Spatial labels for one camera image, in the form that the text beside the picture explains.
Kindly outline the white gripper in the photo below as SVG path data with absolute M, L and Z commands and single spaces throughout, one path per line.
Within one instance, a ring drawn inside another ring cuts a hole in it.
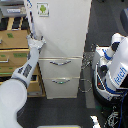
M 31 35 L 27 36 L 28 46 L 30 48 L 37 48 L 38 50 L 41 50 L 43 45 L 46 43 L 45 39 L 36 40 Z

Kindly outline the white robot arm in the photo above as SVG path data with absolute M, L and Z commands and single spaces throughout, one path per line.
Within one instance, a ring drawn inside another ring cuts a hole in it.
M 17 68 L 11 78 L 0 85 L 0 128 L 23 128 L 17 122 L 17 113 L 27 101 L 27 88 L 46 43 L 44 37 L 27 36 L 30 52 L 27 62 Z

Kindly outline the white robot base edge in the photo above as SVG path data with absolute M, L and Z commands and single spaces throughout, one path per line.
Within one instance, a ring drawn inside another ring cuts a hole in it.
M 93 126 L 92 128 L 101 128 L 97 116 L 91 115 Z M 82 128 L 79 125 L 52 125 L 52 126 L 38 126 L 37 128 Z

